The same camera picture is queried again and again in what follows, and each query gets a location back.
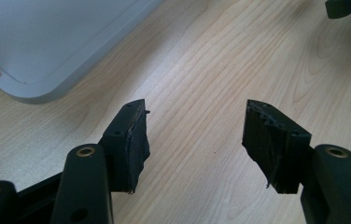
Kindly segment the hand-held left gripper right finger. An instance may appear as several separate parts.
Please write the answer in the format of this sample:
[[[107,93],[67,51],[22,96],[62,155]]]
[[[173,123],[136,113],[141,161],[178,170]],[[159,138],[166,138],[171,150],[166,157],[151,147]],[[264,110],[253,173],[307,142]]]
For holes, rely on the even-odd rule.
[[[242,145],[277,193],[296,194],[312,135],[280,110],[248,100]]]

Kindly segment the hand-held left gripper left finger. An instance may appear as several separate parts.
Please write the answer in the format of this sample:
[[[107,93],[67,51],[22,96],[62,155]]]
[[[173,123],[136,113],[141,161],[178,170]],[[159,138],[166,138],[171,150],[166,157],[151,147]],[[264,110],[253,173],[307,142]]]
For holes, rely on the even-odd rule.
[[[135,193],[144,163],[150,155],[144,99],[124,105],[103,133],[99,145],[105,151],[112,192]]]

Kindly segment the pale grey plastic box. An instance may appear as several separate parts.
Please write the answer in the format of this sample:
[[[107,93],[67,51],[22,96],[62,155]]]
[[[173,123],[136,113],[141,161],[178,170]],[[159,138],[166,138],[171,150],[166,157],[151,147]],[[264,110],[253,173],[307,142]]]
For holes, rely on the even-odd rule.
[[[0,90],[64,95],[162,0],[0,0]]]

